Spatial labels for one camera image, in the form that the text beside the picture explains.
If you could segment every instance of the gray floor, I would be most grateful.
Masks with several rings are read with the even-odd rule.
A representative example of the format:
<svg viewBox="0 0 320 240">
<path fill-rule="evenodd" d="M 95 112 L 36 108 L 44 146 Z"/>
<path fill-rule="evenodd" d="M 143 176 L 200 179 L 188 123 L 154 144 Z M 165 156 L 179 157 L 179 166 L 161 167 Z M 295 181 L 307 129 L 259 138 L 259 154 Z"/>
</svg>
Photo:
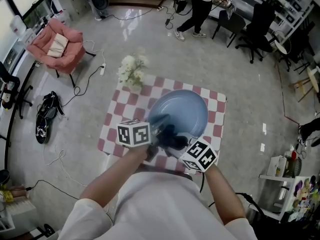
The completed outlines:
<svg viewBox="0 0 320 240">
<path fill-rule="evenodd" d="M 111 7 L 109 11 L 122 18 L 138 16 L 147 10 Z M 246 192 L 259 200 L 265 182 L 258 176 L 266 172 L 270 157 L 282 155 L 296 144 L 298 126 L 284 117 L 280 76 L 286 115 L 302 124 L 314 118 L 314 96 L 310 93 L 298 103 L 298 95 L 288 88 L 288 84 L 306 76 L 304 73 L 300 76 L 297 72 L 287 73 L 283 64 L 279 66 L 279 76 L 273 55 L 267 55 L 263 62 L 256 59 L 254 64 L 250 64 L 249 51 L 235 49 L 238 40 L 226 47 L 230 33 L 222 28 L 211 40 L 209 36 L 217 26 L 211 19 L 207 19 L 202 28 L 207 38 L 192 37 L 192 30 L 189 30 L 185 33 L 185 42 L 181 42 L 175 38 L 172 29 L 165 28 L 167 18 L 165 10 L 153 10 L 133 20 L 119 21 L 110 17 L 97 22 L 88 13 L 74 25 L 83 32 L 85 40 L 95 41 L 95 49 L 104 49 L 106 71 L 104 76 L 95 74 L 90 79 L 86 94 L 76 97 L 64 108 L 67 118 L 55 118 L 50 141 L 43 146 L 37 143 L 34 134 L 36 105 L 51 90 L 58 93 L 62 104 L 74 93 L 68 76 L 57 79 L 53 70 L 35 69 L 30 80 L 35 88 L 28 95 L 35 105 L 24 108 L 25 118 L 15 120 L 11 134 L 8 167 L 16 184 L 33 186 L 37 180 L 44 179 L 70 195 L 80 195 L 84 187 L 68 177 L 59 161 L 46 166 L 43 152 L 45 162 L 49 163 L 60 150 L 65 150 L 66 155 L 62 158 L 65 170 L 84 185 L 98 176 L 105 168 L 107 157 L 97 149 L 97 143 L 118 82 L 117 69 L 126 55 L 145 51 L 150 60 L 146 73 L 201 86 L 227 96 L 218 166 L 235 191 Z M 172 23 L 178 27 L 187 18 L 175 15 Z M 90 43 L 85 47 L 91 50 Z M 95 58 L 87 54 L 84 56 L 74 74 L 81 92 L 89 75 L 102 63 L 101 55 Z M 317 152 L 316 148 L 307 149 L 302 176 L 318 174 L 320 157 Z M 201 182 L 200 177 L 194 180 Z M 203 197 L 208 203 L 212 201 L 207 186 Z M 74 199 L 43 182 L 30 192 L 30 199 L 37 207 L 42 222 L 49 223 L 54 229 L 63 226 L 75 203 Z"/>
</svg>

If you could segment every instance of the plate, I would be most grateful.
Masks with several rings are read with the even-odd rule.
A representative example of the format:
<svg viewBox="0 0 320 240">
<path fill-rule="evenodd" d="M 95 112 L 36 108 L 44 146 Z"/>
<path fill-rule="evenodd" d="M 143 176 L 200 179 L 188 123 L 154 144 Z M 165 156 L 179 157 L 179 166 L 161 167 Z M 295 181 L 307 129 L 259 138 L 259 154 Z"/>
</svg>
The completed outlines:
<svg viewBox="0 0 320 240">
<path fill-rule="evenodd" d="M 165 125 L 174 125 L 176 133 L 200 137 L 208 124 L 208 108 L 204 99 L 192 90 L 173 90 L 160 97 L 152 106 L 147 121 L 170 115 Z"/>
</svg>

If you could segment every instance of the cushion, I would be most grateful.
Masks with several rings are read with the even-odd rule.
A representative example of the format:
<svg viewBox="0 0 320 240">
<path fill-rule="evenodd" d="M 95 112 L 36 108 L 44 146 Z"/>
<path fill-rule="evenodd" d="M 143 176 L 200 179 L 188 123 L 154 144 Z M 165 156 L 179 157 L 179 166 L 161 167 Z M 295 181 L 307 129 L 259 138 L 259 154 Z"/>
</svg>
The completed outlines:
<svg viewBox="0 0 320 240">
<path fill-rule="evenodd" d="M 69 40 L 66 37 L 57 33 L 47 55 L 54 58 L 60 58 L 64 54 L 68 41 Z"/>
</svg>

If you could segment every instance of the step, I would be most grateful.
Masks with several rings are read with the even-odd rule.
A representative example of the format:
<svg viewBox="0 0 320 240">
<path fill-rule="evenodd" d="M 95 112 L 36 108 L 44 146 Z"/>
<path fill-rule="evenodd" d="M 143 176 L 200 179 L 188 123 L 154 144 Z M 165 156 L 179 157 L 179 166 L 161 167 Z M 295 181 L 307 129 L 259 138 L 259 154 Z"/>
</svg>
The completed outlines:
<svg viewBox="0 0 320 240">
<path fill-rule="evenodd" d="M 109 5 L 158 8 L 163 1 L 164 0 L 109 0 Z"/>
</svg>

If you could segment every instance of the checkered tablecloth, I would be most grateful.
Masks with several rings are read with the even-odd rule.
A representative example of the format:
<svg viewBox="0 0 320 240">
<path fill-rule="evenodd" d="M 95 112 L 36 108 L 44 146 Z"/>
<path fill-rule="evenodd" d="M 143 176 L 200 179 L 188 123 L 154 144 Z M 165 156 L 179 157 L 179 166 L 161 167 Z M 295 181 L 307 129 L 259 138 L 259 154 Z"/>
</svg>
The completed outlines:
<svg viewBox="0 0 320 240">
<path fill-rule="evenodd" d="M 102 126 L 98 141 L 99 150 L 122 157 L 127 149 L 116 144 L 117 123 L 132 119 L 144 121 L 152 105 L 162 95 L 172 90 L 186 89 L 199 94 L 207 105 L 209 116 L 203 138 L 211 144 L 219 158 L 227 101 L 224 94 L 154 75 L 146 75 L 143 84 L 139 94 L 132 93 L 129 88 L 123 87 L 120 83 L 117 85 Z M 176 158 L 167 157 L 163 150 L 160 150 L 151 162 L 144 162 L 144 164 L 179 172 L 196 173 L 195 170 L 185 168 Z"/>
</svg>

